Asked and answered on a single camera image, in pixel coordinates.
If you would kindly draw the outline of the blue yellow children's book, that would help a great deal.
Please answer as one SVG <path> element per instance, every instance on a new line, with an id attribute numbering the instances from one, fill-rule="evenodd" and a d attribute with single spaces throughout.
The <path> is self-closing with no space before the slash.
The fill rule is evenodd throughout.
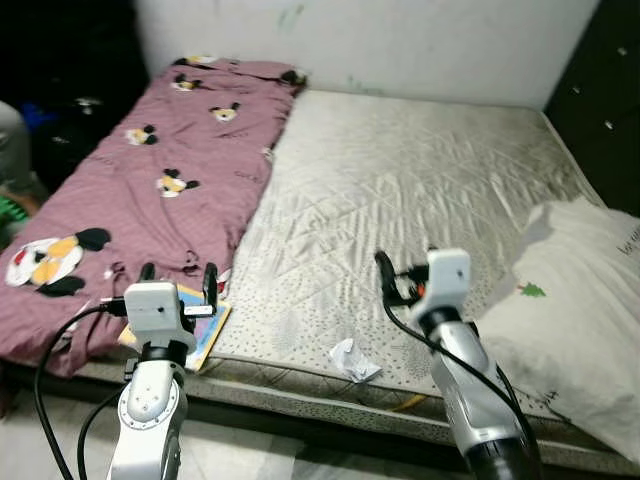
<path id="1" fill-rule="evenodd" d="M 186 285 L 177 285 L 179 300 L 183 305 L 204 305 L 204 292 L 193 291 Z M 227 321 L 232 311 L 232 306 L 227 302 L 219 300 L 218 311 L 211 317 L 198 317 L 195 324 L 196 348 L 188 353 L 186 360 L 186 369 L 197 372 L 204 366 L 207 357 L 211 355 L 212 347 L 216 342 L 216 338 L 223 329 L 225 321 Z"/>

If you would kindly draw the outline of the dark tufted headboard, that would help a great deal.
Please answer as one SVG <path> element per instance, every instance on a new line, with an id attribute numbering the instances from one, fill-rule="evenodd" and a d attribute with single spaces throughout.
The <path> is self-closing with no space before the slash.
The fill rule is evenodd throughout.
<path id="1" fill-rule="evenodd" d="M 605 205 L 640 214 L 639 0 L 600 0 L 545 115 Z"/>

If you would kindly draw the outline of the white pillow with green tree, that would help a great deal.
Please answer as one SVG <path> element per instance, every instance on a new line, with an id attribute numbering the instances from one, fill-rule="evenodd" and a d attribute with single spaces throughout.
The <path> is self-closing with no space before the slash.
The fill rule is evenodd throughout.
<path id="1" fill-rule="evenodd" d="M 477 320 L 518 392 L 626 460 L 640 457 L 639 220 L 584 197 L 531 211 Z"/>

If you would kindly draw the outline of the white quilted mattress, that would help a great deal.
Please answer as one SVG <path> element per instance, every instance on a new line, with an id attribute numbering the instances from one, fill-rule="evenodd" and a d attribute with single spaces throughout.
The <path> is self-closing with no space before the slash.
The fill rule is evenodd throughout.
<path id="1" fill-rule="evenodd" d="M 406 266 L 433 246 L 466 250 L 462 314 L 477 321 L 536 206 L 584 197 L 608 207 L 534 110 L 308 91 L 273 155 L 230 268 L 232 311 L 187 393 L 453 445 L 429 348 L 381 307 L 375 252 Z M 379 376 L 355 384 L 334 369 L 326 355 L 346 338 Z M 531 397 L 520 403 L 545 465 L 639 471 Z"/>

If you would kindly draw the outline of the black bed frame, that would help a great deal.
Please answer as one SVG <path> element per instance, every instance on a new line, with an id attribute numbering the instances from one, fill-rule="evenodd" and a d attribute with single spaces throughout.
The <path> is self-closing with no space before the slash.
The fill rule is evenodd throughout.
<path id="1" fill-rule="evenodd" d="M 32 367 L 10 366 L 0 374 L 0 390 L 17 393 L 32 387 Z M 116 381 L 81 379 L 67 380 L 47 378 L 45 394 L 74 399 L 74 401 L 100 401 L 118 387 Z M 211 422 L 224 428 L 238 428 L 284 436 L 301 440 L 316 447 L 340 449 L 356 454 L 366 454 L 380 460 L 394 460 L 421 467 L 440 468 L 454 474 L 462 474 L 463 480 L 474 480 L 467 470 L 463 456 L 453 445 L 435 444 L 374 431 L 347 428 L 323 420 L 301 419 L 283 413 L 252 410 L 250 407 L 229 404 L 214 399 L 189 396 L 189 420 Z M 640 480 L 640 472 L 626 474 L 600 474 L 600 472 L 576 470 L 576 468 L 545 465 L 541 467 L 547 480 Z"/>

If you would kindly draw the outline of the purple cartoon mouse blanket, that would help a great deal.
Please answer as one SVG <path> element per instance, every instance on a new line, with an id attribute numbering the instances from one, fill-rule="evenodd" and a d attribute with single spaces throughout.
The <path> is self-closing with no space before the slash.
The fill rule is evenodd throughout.
<path id="1" fill-rule="evenodd" d="M 159 278 L 198 288 L 234 252 L 268 184 L 273 147 L 305 74 L 278 61 L 175 60 L 0 253 L 0 370 L 36 365 L 72 317 L 47 370 L 63 378 L 116 347 L 122 317 L 101 300 Z"/>

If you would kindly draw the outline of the black cabinet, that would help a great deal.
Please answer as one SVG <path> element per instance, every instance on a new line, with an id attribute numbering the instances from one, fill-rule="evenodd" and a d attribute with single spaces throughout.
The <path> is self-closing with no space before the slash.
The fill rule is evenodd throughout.
<path id="1" fill-rule="evenodd" d="M 0 0 L 0 102 L 54 192 L 148 84 L 133 0 Z"/>

